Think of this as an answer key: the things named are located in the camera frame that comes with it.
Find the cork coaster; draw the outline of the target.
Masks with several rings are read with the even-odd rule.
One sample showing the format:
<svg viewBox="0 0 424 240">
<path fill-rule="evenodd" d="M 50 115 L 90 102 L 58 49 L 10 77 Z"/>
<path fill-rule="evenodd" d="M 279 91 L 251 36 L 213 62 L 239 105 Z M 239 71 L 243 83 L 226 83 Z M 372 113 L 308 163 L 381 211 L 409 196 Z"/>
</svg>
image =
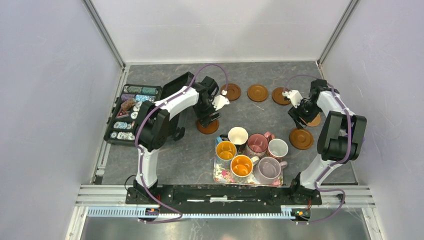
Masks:
<svg viewBox="0 0 424 240">
<path fill-rule="evenodd" d="M 316 117 L 312 120 L 312 121 L 310 121 L 310 122 L 307 122 L 305 119 L 302 119 L 302 121 L 306 124 L 306 126 L 308 126 L 308 127 L 317 127 L 320 123 L 321 123 L 321 115 L 318 113 L 317 115 L 316 115 Z"/>
</svg>

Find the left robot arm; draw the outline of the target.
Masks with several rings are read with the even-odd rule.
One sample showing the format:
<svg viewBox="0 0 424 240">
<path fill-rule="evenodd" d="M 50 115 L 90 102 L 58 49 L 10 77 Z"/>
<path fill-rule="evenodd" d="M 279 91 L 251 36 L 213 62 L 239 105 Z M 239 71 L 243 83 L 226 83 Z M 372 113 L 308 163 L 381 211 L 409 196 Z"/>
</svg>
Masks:
<svg viewBox="0 0 424 240">
<path fill-rule="evenodd" d="M 158 154 L 168 138 L 171 119 L 188 108 L 194 108 L 201 125 L 208 127 L 221 117 L 219 110 L 230 104 L 228 90 L 219 90 L 214 84 L 214 79 L 202 82 L 192 79 L 162 100 L 141 104 L 138 115 L 142 121 L 136 128 L 134 140 L 138 165 L 133 189 L 145 204 L 151 204 L 157 198 Z"/>
</svg>

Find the wooden coaster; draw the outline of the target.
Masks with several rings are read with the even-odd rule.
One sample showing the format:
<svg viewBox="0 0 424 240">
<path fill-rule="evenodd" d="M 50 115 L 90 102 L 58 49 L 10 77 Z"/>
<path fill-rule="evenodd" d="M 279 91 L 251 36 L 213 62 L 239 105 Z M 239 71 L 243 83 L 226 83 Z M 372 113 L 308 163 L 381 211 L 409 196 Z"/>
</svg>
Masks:
<svg viewBox="0 0 424 240">
<path fill-rule="evenodd" d="M 218 119 L 212 121 L 207 127 L 203 127 L 199 120 L 196 121 L 197 130 L 204 135 L 215 133 L 219 129 L 219 126 L 220 124 Z"/>
<path fill-rule="evenodd" d="M 276 104 L 287 106 L 291 104 L 291 101 L 283 96 L 284 91 L 287 91 L 287 89 L 284 87 L 277 87 L 272 91 L 271 97 Z"/>
<path fill-rule="evenodd" d="M 296 149 L 307 150 L 313 146 L 314 137 L 312 133 L 305 128 L 294 128 L 289 134 L 289 141 Z"/>
<path fill-rule="evenodd" d="M 220 88 L 219 92 L 221 93 L 225 89 L 226 89 L 226 84 L 224 84 Z M 227 91 L 227 94 L 225 96 L 228 98 L 228 100 L 230 102 L 237 100 L 241 96 L 241 93 L 242 93 L 241 88 L 234 83 L 229 83 L 226 91 Z"/>
<path fill-rule="evenodd" d="M 261 84 L 253 84 L 247 90 L 247 96 L 251 101 L 254 102 L 263 102 L 268 96 L 268 89 Z"/>
</svg>

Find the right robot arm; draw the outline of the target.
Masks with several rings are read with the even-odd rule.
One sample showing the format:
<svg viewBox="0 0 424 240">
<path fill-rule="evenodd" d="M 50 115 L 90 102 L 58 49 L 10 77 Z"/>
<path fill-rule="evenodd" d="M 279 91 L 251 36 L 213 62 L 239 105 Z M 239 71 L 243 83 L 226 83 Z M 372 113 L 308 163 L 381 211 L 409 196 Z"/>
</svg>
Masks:
<svg viewBox="0 0 424 240">
<path fill-rule="evenodd" d="M 319 113 L 325 122 L 317 140 L 317 156 L 291 182 L 289 199 L 295 204 L 317 198 L 322 181 L 336 168 L 358 158 L 364 141 L 367 119 L 351 111 L 340 93 L 324 79 L 310 84 L 307 98 L 298 90 L 284 91 L 292 107 L 288 111 L 298 130 L 310 123 Z"/>
</svg>

